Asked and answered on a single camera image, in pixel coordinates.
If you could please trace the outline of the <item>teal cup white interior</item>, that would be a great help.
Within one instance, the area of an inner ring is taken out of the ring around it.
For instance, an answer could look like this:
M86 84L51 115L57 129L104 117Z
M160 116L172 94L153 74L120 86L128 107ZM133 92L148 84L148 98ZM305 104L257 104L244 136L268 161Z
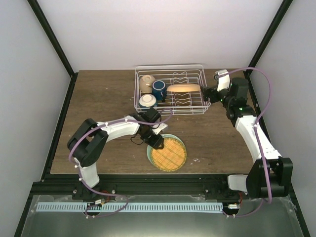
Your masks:
M150 108L157 105L157 99L152 94L144 94L139 99L139 106L141 108Z

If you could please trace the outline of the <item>dark blue mug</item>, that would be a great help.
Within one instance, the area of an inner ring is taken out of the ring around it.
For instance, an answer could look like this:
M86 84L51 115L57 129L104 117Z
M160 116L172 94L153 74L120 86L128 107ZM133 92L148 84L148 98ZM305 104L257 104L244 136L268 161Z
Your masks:
M155 96L157 101L165 102L167 93L166 93L166 84L161 80L156 80L152 84L152 94Z

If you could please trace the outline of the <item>large cream ceramic bowl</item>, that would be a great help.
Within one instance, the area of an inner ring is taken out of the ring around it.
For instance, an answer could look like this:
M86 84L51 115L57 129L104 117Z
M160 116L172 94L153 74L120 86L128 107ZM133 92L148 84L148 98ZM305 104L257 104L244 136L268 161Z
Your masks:
M143 75L139 79L139 89L143 93L152 93L152 85L156 81L152 75Z

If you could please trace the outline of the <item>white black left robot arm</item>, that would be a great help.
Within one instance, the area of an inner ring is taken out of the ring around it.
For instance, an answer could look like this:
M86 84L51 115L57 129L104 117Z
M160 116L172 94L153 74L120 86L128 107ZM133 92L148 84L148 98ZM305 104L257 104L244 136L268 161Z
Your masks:
M79 180L86 184L83 193L89 199L100 196L96 163L106 143L127 135L139 135L142 142L159 150L164 147L161 133L167 128L161 114L154 108L108 122L86 119L67 143L69 158L79 168Z

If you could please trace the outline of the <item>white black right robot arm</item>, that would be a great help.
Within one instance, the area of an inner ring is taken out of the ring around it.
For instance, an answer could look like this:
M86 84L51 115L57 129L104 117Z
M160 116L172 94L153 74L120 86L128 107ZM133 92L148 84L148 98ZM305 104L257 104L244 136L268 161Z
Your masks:
M220 102L227 118L244 139L254 164L247 175L229 175L219 187L223 198L232 198L242 191L250 198L278 198L289 193L293 163L273 147L263 132L258 116L247 103L249 84L243 78L233 78L224 84L200 88L204 101Z

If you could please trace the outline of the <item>metal sheet front panel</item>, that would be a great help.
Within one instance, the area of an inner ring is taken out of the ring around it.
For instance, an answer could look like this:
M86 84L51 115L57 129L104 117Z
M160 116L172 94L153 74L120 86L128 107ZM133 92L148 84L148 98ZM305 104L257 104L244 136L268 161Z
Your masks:
M18 237L307 237L298 207L289 197L271 204L244 200L222 213L36 212L39 202L84 202L70 196L35 196ZM215 202L192 196L133 196L132 202Z

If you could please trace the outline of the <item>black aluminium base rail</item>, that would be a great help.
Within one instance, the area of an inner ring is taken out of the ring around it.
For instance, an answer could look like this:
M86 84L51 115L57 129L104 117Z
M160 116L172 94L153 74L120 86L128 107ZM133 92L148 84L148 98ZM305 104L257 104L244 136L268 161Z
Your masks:
M249 198L267 198L263 174L101 174L99 183L89 190L71 174L47 175L31 188L33 195L72 195L74 199L95 200L104 194L194 195L206 199L236 200L239 193Z

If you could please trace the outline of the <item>black right frame post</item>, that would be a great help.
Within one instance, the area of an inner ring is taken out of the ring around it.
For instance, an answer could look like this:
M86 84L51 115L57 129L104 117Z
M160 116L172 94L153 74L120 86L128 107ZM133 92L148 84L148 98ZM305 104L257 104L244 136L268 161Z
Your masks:
M268 29L266 30L254 56L252 57L248 67L255 68L258 64L261 56L263 55L265 49L267 48L269 42L271 41L272 37L274 36L274 33L276 32L277 28L279 27L282 19L286 15L288 9L290 8L293 0L283 0L274 15Z

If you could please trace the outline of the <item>black frame post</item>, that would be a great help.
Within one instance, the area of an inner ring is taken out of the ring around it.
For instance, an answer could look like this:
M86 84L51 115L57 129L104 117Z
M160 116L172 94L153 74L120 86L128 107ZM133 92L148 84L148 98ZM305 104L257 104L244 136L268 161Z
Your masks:
M290 8L293 0L283 0L274 15L268 29L266 30L254 56L252 57L248 67L255 68L258 64L261 56L263 55L265 49L267 48L269 42L271 41L272 37L274 36L274 33L276 32L277 28L279 27L282 19L286 15L288 9Z
M65 70L67 71L70 77L73 77L75 72L64 52L62 49L49 21L47 20L39 2L37 0L27 0L29 6L31 7L33 13L35 14L37 20L39 21L42 29L44 30L45 34L47 35L51 45L53 46L55 52L57 53L61 63L63 64Z

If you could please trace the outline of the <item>black left frame post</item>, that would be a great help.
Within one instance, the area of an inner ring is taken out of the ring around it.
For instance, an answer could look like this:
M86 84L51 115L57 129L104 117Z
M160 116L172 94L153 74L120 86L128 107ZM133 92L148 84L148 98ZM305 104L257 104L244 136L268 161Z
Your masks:
M29 6L31 7L33 13L35 14L37 20L39 21L42 29L44 30L45 34L47 35L51 45L53 46L55 52L57 53L61 63L63 64L65 70L67 71L70 77L73 77L75 72L64 52L62 49L49 21L47 20L39 2L37 0L27 0Z

